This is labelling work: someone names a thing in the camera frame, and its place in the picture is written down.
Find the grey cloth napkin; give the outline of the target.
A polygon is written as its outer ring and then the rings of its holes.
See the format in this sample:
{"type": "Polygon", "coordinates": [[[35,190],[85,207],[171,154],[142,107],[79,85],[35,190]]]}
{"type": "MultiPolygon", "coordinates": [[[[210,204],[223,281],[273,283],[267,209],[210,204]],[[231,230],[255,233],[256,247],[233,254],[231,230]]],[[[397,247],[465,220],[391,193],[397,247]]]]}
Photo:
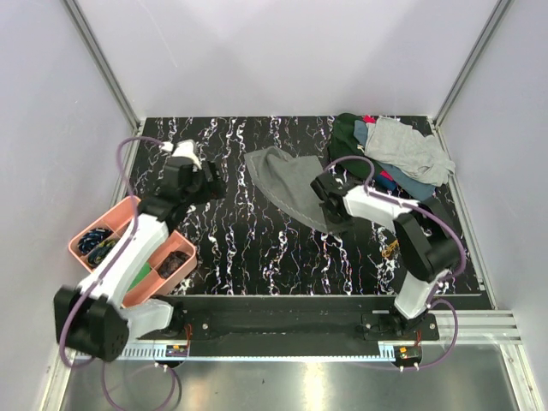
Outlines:
{"type": "Polygon", "coordinates": [[[325,234],[350,230],[350,221],[329,221],[311,183],[323,171],[315,156],[294,158],[270,146],[244,155],[247,170],[256,188],[276,207],[296,221],[325,234]]]}

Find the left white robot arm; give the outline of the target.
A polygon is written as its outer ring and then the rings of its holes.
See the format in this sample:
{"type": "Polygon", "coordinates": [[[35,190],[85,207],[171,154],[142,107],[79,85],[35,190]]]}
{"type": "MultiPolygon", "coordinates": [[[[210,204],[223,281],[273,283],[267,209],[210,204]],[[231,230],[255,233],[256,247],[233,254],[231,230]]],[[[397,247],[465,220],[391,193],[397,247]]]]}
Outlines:
{"type": "Polygon", "coordinates": [[[220,200],[225,185],[212,161],[201,160],[193,140],[178,143],[150,138],[169,153],[158,191],[137,200],[127,187],[133,218],[122,238],[96,270],[74,287],[62,286],[53,299],[58,353],[74,367],[67,349],[112,362],[132,342],[153,331],[179,337],[185,318],[162,299],[125,307],[123,299],[145,262],[168,241],[191,206],[220,200]]]}

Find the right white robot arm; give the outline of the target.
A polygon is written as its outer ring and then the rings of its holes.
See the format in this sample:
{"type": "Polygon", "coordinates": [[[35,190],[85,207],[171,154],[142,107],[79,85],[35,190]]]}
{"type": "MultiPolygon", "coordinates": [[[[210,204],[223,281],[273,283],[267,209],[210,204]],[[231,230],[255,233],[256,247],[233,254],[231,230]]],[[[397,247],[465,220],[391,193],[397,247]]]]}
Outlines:
{"type": "Polygon", "coordinates": [[[410,338],[428,314],[439,284],[466,267],[464,246],[444,207],[433,197],[419,202],[365,185],[343,188],[328,172],[317,176],[311,188],[329,223],[362,218],[394,233],[406,276],[393,307],[379,320],[378,333],[410,338]]]}

